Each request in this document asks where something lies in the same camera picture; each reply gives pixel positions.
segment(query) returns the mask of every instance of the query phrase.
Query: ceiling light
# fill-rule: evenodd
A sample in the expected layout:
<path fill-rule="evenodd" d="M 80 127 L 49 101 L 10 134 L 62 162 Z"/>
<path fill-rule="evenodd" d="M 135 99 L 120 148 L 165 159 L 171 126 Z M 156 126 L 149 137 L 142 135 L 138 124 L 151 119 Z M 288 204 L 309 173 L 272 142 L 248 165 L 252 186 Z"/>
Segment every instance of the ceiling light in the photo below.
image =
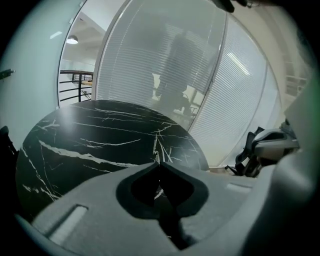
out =
<path fill-rule="evenodd" d="M 70 35 L 66 40 L 67 44 L 75 45 L 78 43 L 78 38 L 75 35 Z"/>

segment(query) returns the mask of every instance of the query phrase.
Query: chair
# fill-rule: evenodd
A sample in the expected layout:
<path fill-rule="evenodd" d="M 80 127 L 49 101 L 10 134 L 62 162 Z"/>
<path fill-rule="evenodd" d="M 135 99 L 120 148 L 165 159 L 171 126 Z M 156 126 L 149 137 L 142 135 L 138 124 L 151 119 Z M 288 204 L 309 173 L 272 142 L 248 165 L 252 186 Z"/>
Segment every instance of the chair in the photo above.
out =
<path fill-rule="evenodd" d="M 234 175 L 237 175 L 237 176 L 243 176 L 243 175 L 250 176 L 251 172 L 253 172 L 256 169 L 256 167 L 259 165 L 259 162 L 257 161 L 257 157 L 254 155 L 252 151 L 252 142 L 256 137 L 256 135 L 261 133 L 264 130 L 265 129 L 258 127 L 255 132 L 251 132 L 251 131 L 248 132 L 243 151 L 235 157 L 235 166 L 234 166 L 235 168 L 232 168 L 229 165 L 227 165 L 225 167 L 226 170 L 230 169 L 234 173 Z M 249 159 L 248 163 L 243 164 L 243 162 L 247 158 Z"/>
<path fill-rule="evenodd" d="M 0 129 L 0 150 L 3 159 L 7 161 L 13 161 L 16 165 L 18 158 L 18 151 L 15 149 L 12 141 L 9 138 L 9 129 L 7 126 L 4 126 Z"/>
<path fill-rule="evenodd" d="M 10 208 L 12 213 L 22 214 L 22 208 L 18 199 L 17 189 L 16 189 L 16 163 L 18 159 L 19 151 L 17 151 L 9 138 L 9 129 L 4 126 L 0 129 L 0 156 L 1 165 L 5 166 L 5 170 L 2 172 L 2 179 L 5 181 L 7 196 L 5 201 L 8 204 L 13 205 Z"/>

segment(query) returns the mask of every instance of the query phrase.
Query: horizontal blinds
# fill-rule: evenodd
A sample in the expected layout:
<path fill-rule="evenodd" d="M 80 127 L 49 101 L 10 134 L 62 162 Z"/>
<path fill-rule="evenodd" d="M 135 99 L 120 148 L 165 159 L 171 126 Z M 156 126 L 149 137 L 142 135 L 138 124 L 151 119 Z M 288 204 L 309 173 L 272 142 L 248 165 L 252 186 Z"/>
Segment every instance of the horizontal blinds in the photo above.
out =
<path fill-rule="evenodd" d="M 139 104 L 189 129 L 217 64 L 225 20 L 207 0 L 132 0 L 105 44 L 96 98 Z"/>
<path fill-rule="evenodd" d="M 277 82 L 270 67 L 268 66 L 261 100 L 248 128 L 233 150 L 218 165 L 234 166 L 236 164 L 236 156 L 243 151 L 243 148 L 246 145 L 248 132 L 254 133 L 258 127 L 262 127 L 264 129 L 274 128 L 280 110 L 281 104 Z"/>
<path fill-rule="evenodd" d="M 225 45 L 207 100 L 189 131 L 210 166 L 233 150 L 262 96 L 267 62 L 248 33 L 228 18 Z"/>

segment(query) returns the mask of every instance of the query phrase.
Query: round table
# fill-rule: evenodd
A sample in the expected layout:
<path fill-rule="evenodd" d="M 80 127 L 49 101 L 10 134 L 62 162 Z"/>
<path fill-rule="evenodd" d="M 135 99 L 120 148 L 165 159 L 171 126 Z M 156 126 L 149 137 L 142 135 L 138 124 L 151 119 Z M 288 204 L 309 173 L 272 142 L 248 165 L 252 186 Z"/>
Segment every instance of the round table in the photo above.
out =
<path fill-rule="evenodd" d="M 60 108 L 34 126 L 19 152 L 15 180 L 23 217 L 32 221 L 90 178 L 154 161 L 209 169 L 191 135 L 154 110 L 111 100 Z"/>

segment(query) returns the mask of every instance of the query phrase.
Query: black cutout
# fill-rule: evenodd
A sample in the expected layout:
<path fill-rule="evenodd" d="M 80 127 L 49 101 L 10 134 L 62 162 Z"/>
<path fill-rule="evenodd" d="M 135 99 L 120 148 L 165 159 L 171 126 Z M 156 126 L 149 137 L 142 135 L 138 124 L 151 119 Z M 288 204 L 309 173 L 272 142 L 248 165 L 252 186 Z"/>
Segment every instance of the black cutout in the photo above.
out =
<path fill-rule="evenodd" d="M 159 185 L 166 197 L 155 201 Z M 180 250 L 196 242 L 184 233 L 180 219 L 195 215 L 208 196 L 209 190 L 202 181 L 165 162 L 154 163 L 125 178 L 116 189 L 118 202 L 129 214 L 140 219 L 158 220 L 163 232 Z"/>
<path fill-rule="evenodd" d="M 195 215 L 209 197 L 202 181 L 165 162 L 160 165 L 160 186 L 180 218 Z"/>
<path fill-rule="evenodd" d="M 153 208 L 159 186 L 159 164 L 153 165 L 125 178 L 116 188 L 116 198 L 120 205 L 133 217 L 154 219 L 160 217 Z"/>

